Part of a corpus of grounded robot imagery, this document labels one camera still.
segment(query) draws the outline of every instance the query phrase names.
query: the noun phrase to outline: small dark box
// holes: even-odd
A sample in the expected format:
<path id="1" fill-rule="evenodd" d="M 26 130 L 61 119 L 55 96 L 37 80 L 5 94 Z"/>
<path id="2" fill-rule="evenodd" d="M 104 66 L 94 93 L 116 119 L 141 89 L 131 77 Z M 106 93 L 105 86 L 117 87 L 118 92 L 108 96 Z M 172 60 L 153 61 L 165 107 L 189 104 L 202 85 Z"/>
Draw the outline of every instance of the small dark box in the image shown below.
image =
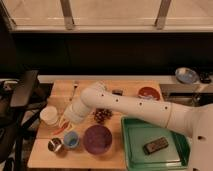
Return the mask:
<path id="1" fill-rule="evenodd" d="M 116 94 L 116 95 L 122 96 L 123 95 L 123 90 L 114 89 L 114 90 L 112 90 L 112 94 Z"/>
<path id="2" fill-rule="evenodd" d="M 165 137 L 161 137 L 161 138 L 159 138 L 157 140 L 154 140 L 154 141 L 151 141 L 151 142 L 145 144 L 143 146 L 143 150 L 144 150 L 144 153 L 146 155 L 149 155 L 149 154 L 152 154 L 152 153 L 154 153 L 156 151 L 159 151 L 159 150 L 161 150 L 163 148 L 166 148 L 168 146 L 169 146 L 169 143 L 166 140 L 166 138 Z"/>

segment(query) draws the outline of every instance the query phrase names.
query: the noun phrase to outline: purple plate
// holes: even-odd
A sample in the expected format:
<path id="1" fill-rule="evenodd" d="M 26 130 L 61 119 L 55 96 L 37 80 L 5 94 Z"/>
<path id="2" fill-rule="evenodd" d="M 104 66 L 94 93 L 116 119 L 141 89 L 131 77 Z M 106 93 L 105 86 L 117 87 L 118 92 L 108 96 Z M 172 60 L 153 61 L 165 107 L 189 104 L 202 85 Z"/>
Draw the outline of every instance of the purple plate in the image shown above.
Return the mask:
<path id="1" fill-rule="evenodd" d="M 91 126 L 84 134 L 83 144 L 89 153 L 94 155 L 103 154 L 108 151 L 112 144 L 112 134 L 105 126 Z"/>

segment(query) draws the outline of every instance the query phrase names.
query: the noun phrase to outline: blue cup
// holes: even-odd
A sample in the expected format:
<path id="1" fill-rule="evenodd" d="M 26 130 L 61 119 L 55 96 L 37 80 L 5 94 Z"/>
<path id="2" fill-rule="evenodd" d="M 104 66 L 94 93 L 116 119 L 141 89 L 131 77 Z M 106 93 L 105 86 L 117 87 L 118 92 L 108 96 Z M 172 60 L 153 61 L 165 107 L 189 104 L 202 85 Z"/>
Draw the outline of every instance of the blue cup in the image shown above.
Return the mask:
<path id="1" fill-rule="evenodd" d="M 65 147 L 74 149 L 78 146 L 79 143 L 79 137 L 78 134 L 75 131 L 70 131 L 65 134 L 63 139 Z"/>

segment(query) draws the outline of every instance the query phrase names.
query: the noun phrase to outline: teal plastic tray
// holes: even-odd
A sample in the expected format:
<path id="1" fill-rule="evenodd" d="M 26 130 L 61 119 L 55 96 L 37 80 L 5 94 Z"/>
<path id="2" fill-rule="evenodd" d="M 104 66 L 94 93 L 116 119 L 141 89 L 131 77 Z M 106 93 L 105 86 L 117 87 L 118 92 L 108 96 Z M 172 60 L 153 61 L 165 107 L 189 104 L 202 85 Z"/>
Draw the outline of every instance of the teal plastic tray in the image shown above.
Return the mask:
<path id="1" fill-rule="evenodd" d="M 185 136 L 142 120 L 124 117 L 121 120 L 128 171 L 185 170 L 190 147 Z M 165 137 L 169 146 L 146 155 L 143 146 Z"/>

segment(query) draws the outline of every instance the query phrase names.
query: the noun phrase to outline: metal bowl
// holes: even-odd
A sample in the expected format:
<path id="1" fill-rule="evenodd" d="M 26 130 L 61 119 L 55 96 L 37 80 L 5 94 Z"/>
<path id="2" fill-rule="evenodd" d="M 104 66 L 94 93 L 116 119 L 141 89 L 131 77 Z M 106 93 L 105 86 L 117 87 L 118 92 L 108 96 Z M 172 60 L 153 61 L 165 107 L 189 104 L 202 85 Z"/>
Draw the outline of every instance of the metal bowl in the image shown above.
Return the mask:
<path id="1" fill-rule="evenodd" d="M 198 74 L 194 70 L 186 67 L 176 69 L 175 75 L 177 80 L 184 84 L 192 84 L 198 80 Z"/>

